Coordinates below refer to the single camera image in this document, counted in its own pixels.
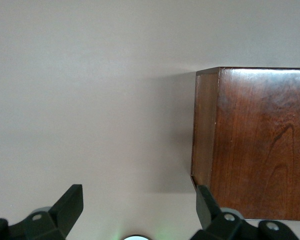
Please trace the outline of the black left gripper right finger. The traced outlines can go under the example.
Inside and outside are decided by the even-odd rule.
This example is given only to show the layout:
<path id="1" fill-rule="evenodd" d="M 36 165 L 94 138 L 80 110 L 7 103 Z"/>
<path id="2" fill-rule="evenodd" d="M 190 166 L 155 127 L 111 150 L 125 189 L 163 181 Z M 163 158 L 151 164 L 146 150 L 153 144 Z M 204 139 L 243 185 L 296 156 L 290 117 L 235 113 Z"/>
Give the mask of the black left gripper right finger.
<path id="1" fill-rule="evenodd" d="M 236 213 L 222 211 L 205 185 L 196 186 L 196 212 L 202 229 L 189 240 L 300 240 L 284 223 L 262 220 L 249 224 Z"/>

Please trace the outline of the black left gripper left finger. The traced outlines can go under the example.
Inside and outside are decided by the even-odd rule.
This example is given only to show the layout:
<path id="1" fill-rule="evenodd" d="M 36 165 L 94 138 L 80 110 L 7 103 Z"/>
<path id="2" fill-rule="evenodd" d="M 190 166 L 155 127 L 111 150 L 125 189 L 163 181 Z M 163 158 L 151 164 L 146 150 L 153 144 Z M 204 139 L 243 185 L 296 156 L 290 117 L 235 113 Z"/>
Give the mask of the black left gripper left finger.
<path id="1" fill-rule="evenodd" d="M 13 225 L 0 218 L 0 240 L 66 240 L 83 209 L 83 186 L 73 184 L 48 210 Z"/>

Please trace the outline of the dark red wooden cabinet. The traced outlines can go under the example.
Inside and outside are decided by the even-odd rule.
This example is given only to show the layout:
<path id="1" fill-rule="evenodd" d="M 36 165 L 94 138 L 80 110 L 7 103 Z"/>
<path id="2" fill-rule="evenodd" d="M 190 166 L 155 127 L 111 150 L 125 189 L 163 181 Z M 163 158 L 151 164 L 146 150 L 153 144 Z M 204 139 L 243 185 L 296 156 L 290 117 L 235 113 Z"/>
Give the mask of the dark red wooden cabinet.
<path id="1" fill-rule="evenodd" d="M 190 175 L 247 219 L 300 221 L 300 68 L 198 71 Z"/>

